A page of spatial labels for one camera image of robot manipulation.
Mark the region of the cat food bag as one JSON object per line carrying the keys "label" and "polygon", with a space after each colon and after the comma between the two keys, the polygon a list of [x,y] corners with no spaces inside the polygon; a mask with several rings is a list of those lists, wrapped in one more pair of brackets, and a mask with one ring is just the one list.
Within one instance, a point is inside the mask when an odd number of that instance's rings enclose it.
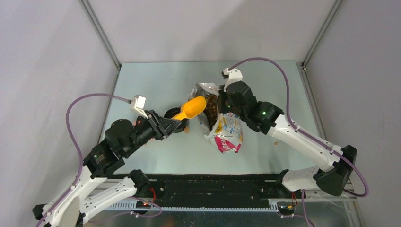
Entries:
{"label": "cat food bag", "polygon": [[198,96],[205,98],[206,107],[196,116],[203,136],[220,153],[238,153],[243,142],[240,119],[233,113],[220,113],[216,104],[218,87],[214,83],[197,83],[189,95],[189,100]]}

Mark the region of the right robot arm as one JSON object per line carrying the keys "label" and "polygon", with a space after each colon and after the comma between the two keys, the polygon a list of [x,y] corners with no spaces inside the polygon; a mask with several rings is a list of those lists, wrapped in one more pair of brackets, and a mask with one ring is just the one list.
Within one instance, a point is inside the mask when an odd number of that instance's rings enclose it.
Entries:
{"label": "right robot arm", "polygon": [[349,162],[355,163],[357,150],[340,147],[307,134],[303,128],[293,128],[294,122],[283,110],[269,102],[257,101],[250,87],[237,81],[221,85],[216,101],[221,113],[233,113],[251,130],[279,139],[310,158],[315,166],[281,171],[275,192],[286,198],[298,190],[320,189],[332,196],[341,196],[352,173]]}

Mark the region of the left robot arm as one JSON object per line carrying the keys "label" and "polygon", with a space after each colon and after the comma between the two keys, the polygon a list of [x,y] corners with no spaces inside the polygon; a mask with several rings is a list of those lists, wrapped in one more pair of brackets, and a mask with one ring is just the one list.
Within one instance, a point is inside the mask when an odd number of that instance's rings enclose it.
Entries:
{"label": "left robot arm", "polygon": [[38,204],[32,212],[39,224],[60,227],[67,220],[74,227],[81,227],[110,205],[149,192],[149,180],[139,169],[131,171],[114,186],[92,196],[91,192],[122,167],[135,151],[152,139],[164,140],[189,117],[183,111],[171,118],[158,115],[153,110],[139,116],[139,122],[119,119],[105,131],[105,138],[81,159],[81,166],[72,184],[47,204]]}

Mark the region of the yellow plastic scoop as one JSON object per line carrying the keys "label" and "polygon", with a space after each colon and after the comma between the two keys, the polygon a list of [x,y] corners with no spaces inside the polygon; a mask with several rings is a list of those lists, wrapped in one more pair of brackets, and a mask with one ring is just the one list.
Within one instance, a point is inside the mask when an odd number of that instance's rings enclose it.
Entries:
{"label": "yellow plastic scoop", "polygon": [[175,120],[184,120],[184,119],[192,119],[202,113],[206,108],[207,102],[206,99],[202,96],[198,96],[193,98],[183,104],[180,107],[180,112],[176,114],[172,119]]}

